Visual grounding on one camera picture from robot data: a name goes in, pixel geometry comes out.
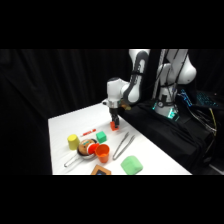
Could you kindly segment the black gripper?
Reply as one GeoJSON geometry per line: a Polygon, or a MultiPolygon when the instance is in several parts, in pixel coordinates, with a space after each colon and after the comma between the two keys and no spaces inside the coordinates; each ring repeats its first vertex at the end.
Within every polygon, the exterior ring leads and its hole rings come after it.
{"type": "Polygon", "coordinates": [[[111,116],[112,116],[112,118],[111,118],[111,122],[110,122],[110,126],[111,126],[111,128],[113,128],[114,125],[115,125],[115,128],[116,128],[116,129],[119,128],[118,109],[119,109],[119,108],[109,108],[110,114],[111,114],[111,116]]]}

